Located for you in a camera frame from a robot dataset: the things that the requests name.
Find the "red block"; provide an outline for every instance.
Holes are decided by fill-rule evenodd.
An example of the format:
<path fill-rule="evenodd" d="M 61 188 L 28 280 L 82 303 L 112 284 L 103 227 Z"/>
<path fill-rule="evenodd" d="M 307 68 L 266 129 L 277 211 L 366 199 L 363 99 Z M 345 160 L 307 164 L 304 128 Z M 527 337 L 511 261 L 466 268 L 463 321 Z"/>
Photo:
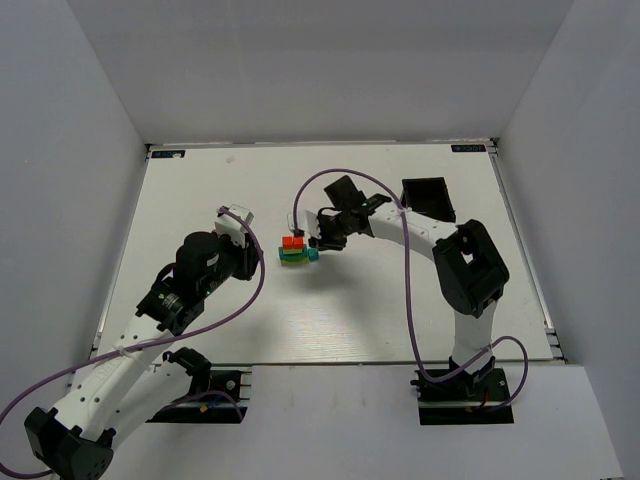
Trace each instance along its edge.
<path fill-rule="evenodd" d="M 283 250 L 302 250 L 304 248 L 304 237 L 282 237 Z"/>

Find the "cable tie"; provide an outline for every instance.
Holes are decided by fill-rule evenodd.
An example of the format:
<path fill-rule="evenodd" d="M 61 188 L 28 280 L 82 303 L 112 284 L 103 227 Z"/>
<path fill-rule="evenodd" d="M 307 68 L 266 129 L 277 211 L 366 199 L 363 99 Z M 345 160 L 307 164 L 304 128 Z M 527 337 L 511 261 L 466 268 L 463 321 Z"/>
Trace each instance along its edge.
<path fill-rule="evenodd" d="M 139 358 L 135 357 L 133 355 L 133 352 L 129 352 L 129 351 L 125 350 L 124 345 L 114 345 L 113 349 L 116 350 L 121 357 L 127 357 L 127 358 L 133 360 L 134 362 L 139 363 L 140 365 L 142 365 L 142 367 L 147 372 L 151 371 L 151 365 L 147 365 L 142 360 L 140 360 Z"/>

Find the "black bracket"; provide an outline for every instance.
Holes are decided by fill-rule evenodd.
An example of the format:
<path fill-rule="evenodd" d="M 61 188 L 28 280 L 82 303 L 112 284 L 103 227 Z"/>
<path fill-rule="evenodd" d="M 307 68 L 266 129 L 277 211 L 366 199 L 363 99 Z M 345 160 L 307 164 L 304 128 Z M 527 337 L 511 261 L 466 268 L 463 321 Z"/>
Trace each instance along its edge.
<path fill-rule="evenodd" d="M 309 246 L 323 250 L 343 250 L 347 237 L 353 233 L 373 237 L 369 217 L 378 207 L 391 201 L 379 193 L 366 198 L 358 190 L 348 175 L 344 175 L 324 189 L 333 208 L 323 208 L 318 212 L 320 239 L 312 238 Z M 324 210 L 333 210 L 335 215 L 326 215 Z"/>
<path fill-rule="evenodd" d="M 464 315 L 479 318 L 484 309 L 502 297 L 509 270 L 487 229 L 477 220 L 458 226 L 449 238 L 433 247 L 433 261 L 442 295 Z"/>
<path fill-rule="evenodd" d="M 439 377 L 451 370 L 431 369 L 427 373 Z M 509 399 L 509 386 L 504 370 L 491 369 L 469 390 L 459 376 L 442 383 L 426 381 L 419 371 L 411 384 L 418 390 L 420 425 L 487 425 L 513 423 L 511 406 L 494 410 L 490 405 Z"/>
<path fill-rule="evenodd" d="M 460 372 L 456 375 L 455 380 L 457 383 L 457 388 L 464 389 L 467 397 L 472 397 L 478 391 L 478 385 L 480 385 L 483 380 L 493 371 L 493 368 L 496 366 L 496 357 L 491 357 L 491 359 L 480 369 L 476 370 L 474 373 L 467 373 L 466 371 Z M 449 371 L 452 372 L 457 370 L 460 367 L 456 362 L 453 361 L 453 358 L 449 357 Z"/>
<path fill-rule="evenodd" d="M 242 398 L 243 375 L 242 370 L 211 370 L 209 389 L 212 393 L 199 397 L 197 401 L 182 404 L 180 408 L 164 408 L 154 415 L 147 423 L 207 423 L 207 424 L 238 424 L 240 419 L 231 402 L 225 397 L 218 397 L 214 390 L 225 392 L 234 401 L 240 403 L 248 398 Z M 204 412 L 201 410 L 202 404 L 208 404 L 216 400 L 213 408 L 208 408 Z M 247 411 L 246 405 L 241 405 L 240 410 L 243 415 Z"/>
<path fill-rule="evenodd" d="M 169 363 L 177 363 L 192 377 L 189 395 L 209 390 L 211 362 L 204 355 L 192 348 L 182 347 L 175 353 L 165 352 L 162 358 Z"/>
<path fill-rule="evenodd" d="M 404 178 L 400 201 L 404 207 L 425 217 L 441 222 L 456 221 L 456 212 L 443 177 Z"/>
<path fill-rule="evenodd" d="M 229 277 L 250 280 L 258 266 L 258 250 L 245 234 L 245 248 L 229 235 L 194 232 L 184 239 L 176 261 L 158 273 L 136 315 L 159 322 L 158 329 L 180 335 L 202 312 L 204 301 Z"/>
<path fill-rule="evenodd" d="M 55 419 L 57 413 L 55 408 L 45 412 L 37 407 L 27 416 L 24 426 L 31 450 L 64 480 L 97 480 L 113 460 L 116 431 L 105 430 L 95 442 L 85 440 L 80 427 L 69 430 Z"/>

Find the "white table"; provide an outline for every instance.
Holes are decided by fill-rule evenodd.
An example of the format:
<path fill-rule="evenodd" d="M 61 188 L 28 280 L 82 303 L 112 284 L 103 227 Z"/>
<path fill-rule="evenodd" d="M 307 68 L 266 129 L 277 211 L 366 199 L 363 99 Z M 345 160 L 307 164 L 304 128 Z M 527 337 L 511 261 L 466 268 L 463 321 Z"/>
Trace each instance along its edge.
<path fill-rule="evenodd" d="M 458 222 L 483 222 L 511 273 L 494 337 L 517 336 L 532 359 L 552 356 L 543 313 L 487 153 L 452 153 L 449 145 L 252 146 L 191 148 L 184 158 L 149 162 L 99 353 L 111 349 L 183 238 L 211 230 L 216 208 L 235 203 L 255 214 L 253 227 L 267 261 L 266 286 L 240 318 L 185 344 L 224 364 L 413 361 L 401 247 L 355 235 L 345 251 L 323 252 L 317 264 L 279 264 L 277 247 L 288 234 L 286 215 L 299 186 L 319 170 L 346 167 L 369 173 L 398 193 L 403 178 L 445 177 Z M 336 178 L 316 180 L 301 207 L 329 206 L 323 188 Z M 364 179 L 354 181 L 367 195 L 378 191 Z M 433 264 L 419 256 L 412 260 L 421 353 L 425 360 L 444 361 L 453 344 L 453 312 L 442 298 Z M 233 312 L 256 282 L 229 280 L 207 300 L 192 328 Z M 507 344 L 496 355 L 520 358 L 517 347 Z"/>
<path fill-rule="evenodd" d="M 420 426 L 410 365 L 258 366 L 240 425 L 146 424 L 105 480 L 599 480 L 621 475 L 582 367 L 534 366 L 512 425 Z M 522 368 L 506 367 L 515 386 Z"/>

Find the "cable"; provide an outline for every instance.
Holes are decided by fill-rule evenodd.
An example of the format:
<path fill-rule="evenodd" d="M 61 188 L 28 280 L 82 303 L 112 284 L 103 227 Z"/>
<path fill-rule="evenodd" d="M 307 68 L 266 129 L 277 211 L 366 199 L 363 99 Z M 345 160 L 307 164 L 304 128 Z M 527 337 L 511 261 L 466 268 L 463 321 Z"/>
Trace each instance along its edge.
<path fill-rule="evenodd" d="M 459 366 L 455 370 L 447 373 L 446 375 L 442 375 L 442 376 L 439 376 L 439 377 L 432 377 L 425 370 L 424 365 L 422 363 L 422 359 L 420 358 L 420 351 L 418 350 L 418 341 L 417 341 L 417 338 L 416 338 L 416 331 L 415 331 L 415 326 L 414 326 L 414 323 L 413 323 L 413 306 L 412 306 L 412 300 L 411 300 L 411 246 L 409 244 L 409 227 L 408 227 L 408 223 L 407 223 L 407 216 L 405 214 L 404 206 L 400 202 L 400 199 L 398 198 L 398 196 L 393 192 L 393 190 L 391 190 L 389 187 L 387 187 L 380 180 L 378 180 L 378 179 L 376 179 L 376 178 L 374 178 L 371 175 L 368 175 L 366 173 L 359 172 L 357 170 L 351 170 L 349 168 L 330 168 L 328 170 L 322 170 L 321 172 L 318 172 L 315 175 L 312 175 L 311 177 L 309 177 L 302 184 L 302 186 L 298 190 L 298 193 L 296 193 L 296 196 L 295 196 L 295 198 L 293 200 L 293 228 L 294 228 L 294 230 L 298 230 L 298 203 L 300 202 L 300 197 L 302 196 L 302 192 L 307 188 L 307 186 L 313 180 L 315 180 L 316 178 L 318 178 L 318 177 L 320 177 L 322 175 L 326 175 L 328 173 L 348 173 L 348 174 L 356 175 L 358 177 L 366 178 L 367 180 L 375 183 L 380 188 L 382 188 L 385 192 L 387 192 L 387 194 L 389 194 L 389 196 L 392 198 L 392 200 L 397 205 L 398 212 L 400 213 L 400 219 L 402 220 L 402 232 L 403 232 L 403 237 L 404 237 L 405 308 L 406 308 L 406 312 L 407 312 L 407 326 L 409 328 L 409 339 L 411 340 L 411 349 L 413 350 L 413 355 L 414 355 L 414 357 L 416 359 L 416 363 L 418 364 L 418 369 L 420 370 L 420 374 L 424 377 L 424 379 L 427 382 L 430 382 L 430 383 L 442 383 L 442 382 L 446 382 L 447 380 L 451 380 L 455 376 L 457 376 L 460 373 L 462 373 L 463 371 L 465 371 L 466 368 L 471 366 L 476 360 L 480 359 L 485 353 L 487 353 L 489 351 L 489 347 L 483 348 L 480 352 L 478 352 L 476 355 L 474 355 L 471 359 L 466 361 L 464 364 L 462 364 L 461 366 Z M 523 356 L 523 360 L 524 360 L 524 371 L 522 373 L 522 379 L 520 380 L 520 385 L 518 385 L 518 388 L 516 389 L 514 394 L 511 395 L 511 397 L 509 399 L 507 399 L 504 402 L 502 402 L 501 404 L 496 405 L 495 407 L 491 407 L 491 409 L 487 409 L 487 410 L 497 410 L 499 408 L 506 407 L 507 405 L 509 405 L 520 394 L 520 392 L 522 391 L 522 388 L 524 387 L 524 383 L 525 383 L 525 381 L 527 379 L 527 374 L 529 372 L 529 356 L 527 355 L 527 350 L 525 349 L 525 347 L 522 344 L 522 342 L 520 340 L 518 340 L 517 338 L 512 337 L 512 336 L 500 337 L 500 338 L 498 338 L 496 341 L 494 341 L 491 344 L 491 348 L 495 347 L 496 345 L 499 345 L 500 343 L 504 342 L 505 340 L 510 340 L 512 342 L 515 342 L 520 347 L 520 349 L 522 350 L 522 356 Z"/>
<path fill-rule="evenodd" d="M 211 400 L 209 403 L 207 403 L 207 405 L 205 406 L 205 408 L 209 409 L 209 408 L 213 408 L 215 407 L 218 402 L 220 401 L 220 399 L 222 398 L 222 395 L 218 395 L 216 398 L 214 398 L 213 400 Z"/>
<path fill-rule="evenodd" d="M 258 252 L 258 260 L 260 262 L 260 281 L 258 282 L 258 286 L 256 287 L 256 290 L 253 292 L 253 295 L 238 310 L 233 312 L 231 315 L 228 315 L 227 317 L 223 318 L 222 320 L 219 320 L 219 321 L 217 321 L 215 323 L 212 323 L 211 325 L 208 325 L 206 327 L 200 328 L 198 330 L 194 330 L 193 332 L 190 332 L 190 333 L 187 333 L 187 334 L 178 335 L 176 337 L 166 338 L 166 339 L 163 339 L 163 340 L 156 340 L 156 341 L 153 341 L 153 342 L 142 343 L 142 344 L 138 344 L 138 345 L 132 345 L 130 347 L 127 347 L 127 348 L 123 349 L 125 352 L 139 352 L 140 350 L 143 350 L 145 348 L 157 347 L 157 346 L 160 346 L 160 345 L 166 345 L 166 344 L 169 344 L 169 343 L 178 342 L 180 340 L 185 340 L 187 338 L 195 337 L 196 335 L 200 335 L 200 334 L 205 333 L 205 332 L 209 332 L 209 331 L 213 330 L 214 328 L 218 328 L 218 327 L 224 325 L 225 323 L 233 320 L 238 315 L 241 315 L 242 313 L 244 313 L 253 304 L 253 302 L 256 301 L 256 298 L 258 298 L 258 295 L 260 295 L 260 292 L 262 291 L 262 287 L 264 286 L 264 278 L 265 278 L 264 253 L 262 252 L 262 249 L 260 248 L 260 243 L 258 242 L 258 239 L 257 239 L 255 233 L 253 232 L 253 230 L 251 229 L 251 227 L 249 227 L 249 225 L 244 220 L 242 220 L 240 217 L 238 217 L 238 216 L 234 215 L 233 213 L 231 213 L 227 207 L 220 207 L 219 211 L 220 211 L 220 213 L 222 213 L 224 215 L 228 215 L 229 217 L 234 219 L 236 222 L 238 222 L 240 225 L 242 225 L 242 227 L 247 231 L 247 233 L 251 237 L 251 240 L 253 240 L 253 243 L 256 246 L 256 250 Z M 40 387 L 43 387 L 44 385 L 47 385 L 48 383 L 51 383 L 51 382 L 53 382 L 54 380 L 57 380 L 60 377 L 64 377 L 65 375 L 68 375 L 68 374 L 73 373 L 73 372 L 75 372 L 77 370 L 80 370 L 81 368 L 88 367 L 89 365 L 94 365 L 94 364 L 99 363 L 99 362 L 104 362 L 106 360 L 111 360 L 112 358 L 118 357 L 120 355 L 121 355 L 121 352 L 120 351 L 115 351 L 115 350 L 112 351 L 112 352 L 104 353 L 104 354 L 98 355 L 97 357 L 94 357 L 94 358 L 92 358 L 90 360 L 87 360 L 85 362 L 79 363 L 78 365 L 74 365 L 72 367 L 65 368 L 64 370 L 61 370 L 58 373 L 54 373 L 53 375 L 40 380 L 38 383 L 30 386 L 24 392 L 19 394 L 16 398 L 14 398 L 9 403 L 9 405 L 7 405 L 5 407 L 5 409 L 2 411 L 2 413 L 0 413 L 0 425 L 2 425 L 2 423 L 5 420 L 5 418 L 7 418 L 7 415 L 9 415 L 11 410 L 13 410 L 14 407 L 18 403 L 20 403 L 25 397 L 29 396 L 30 394 L 32 394 L 33 392 L 38 390 Z M 15 472 L 15 471 L 11 470 L 7 466 L 5 466 L 2 462 L 0 462 L 0 473 L 3 473 L 3 474 L 5 474 L 5 475 L 7 475 L 9 477 L 12 477 L 12 478 L 30 479 L 30 478 L 46 477 L 47 475 L 50 475 L 53 472 L 51 470 L 47 470 L 47 471 L 38 472 L 38 473 L 20 473 L 20 472 Z"/>
<path fill-rule="evenodd" d="M 484 407 L 488 401 L 489 401 L 489 388 L 485 388 L 482 403 L 477 407 L 467 407 L 465 410 L 469 413 L 477 412 L 478 410 L 481 410 L 482 407 Z"/>

